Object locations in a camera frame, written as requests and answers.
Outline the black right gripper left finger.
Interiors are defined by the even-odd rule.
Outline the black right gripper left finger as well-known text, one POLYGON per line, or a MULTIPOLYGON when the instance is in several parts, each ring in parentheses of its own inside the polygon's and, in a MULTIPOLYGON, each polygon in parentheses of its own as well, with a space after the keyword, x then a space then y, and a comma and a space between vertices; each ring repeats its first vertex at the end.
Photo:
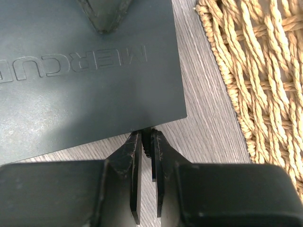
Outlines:
POLYGON ((140 224, 142 136, 106 159, 14 163, 0 168, 3 227, 134 227, 140 224))

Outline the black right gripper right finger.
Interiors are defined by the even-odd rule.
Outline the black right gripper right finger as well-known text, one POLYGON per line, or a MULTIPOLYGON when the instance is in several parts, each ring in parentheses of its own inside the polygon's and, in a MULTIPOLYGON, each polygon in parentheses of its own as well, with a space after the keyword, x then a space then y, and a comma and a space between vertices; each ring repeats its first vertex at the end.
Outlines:
POLYGON ((300 227, 303 205, 284 169, 191 163, 151 132, 152 178, 163 227, 300 227))

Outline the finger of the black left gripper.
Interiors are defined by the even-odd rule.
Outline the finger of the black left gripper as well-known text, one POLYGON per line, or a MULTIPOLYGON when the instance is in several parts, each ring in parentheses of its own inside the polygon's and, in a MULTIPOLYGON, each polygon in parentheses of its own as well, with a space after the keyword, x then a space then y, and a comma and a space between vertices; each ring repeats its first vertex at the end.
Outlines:
POLYGON ((118 28, 126 16, 131 0, 79 0, 95 30, 108 34, 118 28))

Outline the dark grey network switch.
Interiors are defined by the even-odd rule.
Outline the dark grey network switch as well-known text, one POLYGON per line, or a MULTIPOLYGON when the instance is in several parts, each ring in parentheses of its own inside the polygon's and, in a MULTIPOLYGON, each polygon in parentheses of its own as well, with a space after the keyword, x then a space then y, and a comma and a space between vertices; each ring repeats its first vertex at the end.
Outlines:
POLYGON ((0 3, 0 162, 187 115, 172 2, 135 0, 98 34, 76 0, 0 3))

